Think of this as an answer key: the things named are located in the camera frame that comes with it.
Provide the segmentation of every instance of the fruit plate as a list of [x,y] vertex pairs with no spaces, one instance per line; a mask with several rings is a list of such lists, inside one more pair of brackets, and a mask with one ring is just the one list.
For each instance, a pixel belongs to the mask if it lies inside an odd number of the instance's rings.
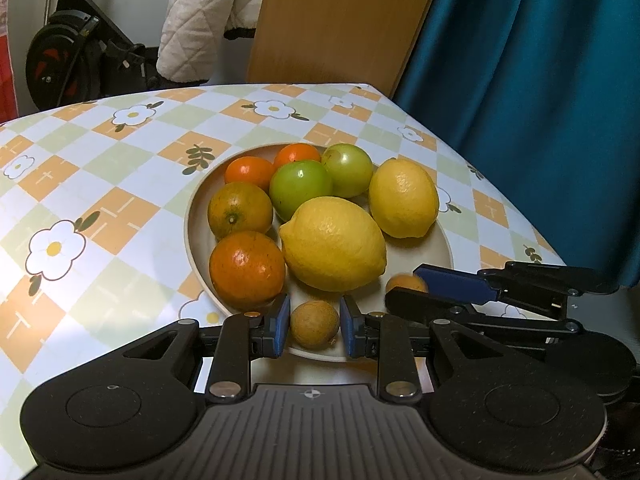
[[[259,156],[273,161],[276,154],[286,146],[286,144],[266,144],[258,148],[245,150],[227,159],[219,161],[209,173],[198,184],[189,200],[187,214],[184,221],[184,241],[187,249],[187,256],[193,271],[203,286],[204,291],[210,295],[211,299],[226,314],[236,314],[238,311],[225,304],[218,297],[209,277],[209,256],[216,245],[216,239],[209,229],[207,222],[207,207],[211,197],[225,184],[224,175],[226,167],[236,158],[241,156]],[[322,153],[324,147],[316,146]],[[364,209],[367,209],[366,196],[361,195],[353,201]],[[273,225],[267,232],[280,246],[278,228],[282,222],[276,214],[273,215]],[[375,281],[350,291],[356,299],[362,312],[372,312],[374,310],[384,311],[385,309],[385,284],[388,279],[398,272],[411,272],[420,264],[431,264],[452,269],[452,256],[449,243],[444,231],[438,221],[431,227],[427,235],[423,238],[406,238],[398,240],[387,237],[386,241],[386,271]],[[299,304],[308,300],[325,300],[338,309],[340,293],[323,292],[311,288],[300,282],[287,269],[284,291],[290,295],[291,307],[296,308]],[[335,342],[327,348],[321,350],[306,350],[298,346],[292,339],[289,339],[287,350],[293,354],[320,361],[344,362],[348,359],[342,337],[338,332]]]

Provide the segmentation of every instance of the teal curtain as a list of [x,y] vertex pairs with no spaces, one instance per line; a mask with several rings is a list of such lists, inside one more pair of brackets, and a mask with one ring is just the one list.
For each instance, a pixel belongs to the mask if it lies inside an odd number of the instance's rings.
[[640,277],[640,0],[433,0],[396,103],[569,265]]

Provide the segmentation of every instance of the wooden panel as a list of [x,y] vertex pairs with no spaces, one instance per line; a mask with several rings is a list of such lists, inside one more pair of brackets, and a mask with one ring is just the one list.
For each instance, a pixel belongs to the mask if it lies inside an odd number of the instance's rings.
[[361,82],[390,96],[431,0],[263,0],[248,82]]

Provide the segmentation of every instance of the red fabric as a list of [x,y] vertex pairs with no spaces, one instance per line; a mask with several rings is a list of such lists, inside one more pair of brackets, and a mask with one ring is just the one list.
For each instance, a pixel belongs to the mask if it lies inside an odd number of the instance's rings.
[[18,116],[15,102],[14,72],[11,69],[6,12],[8,0],[0,0],[0,123]]

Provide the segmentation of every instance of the quilted fabric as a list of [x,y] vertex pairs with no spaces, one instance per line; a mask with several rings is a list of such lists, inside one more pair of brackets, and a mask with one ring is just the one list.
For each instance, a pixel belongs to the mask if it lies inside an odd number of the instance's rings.
[[208,79],[224,31],[255,28],[262,0],[169,0],[162,26],[158,72],[175,82]]

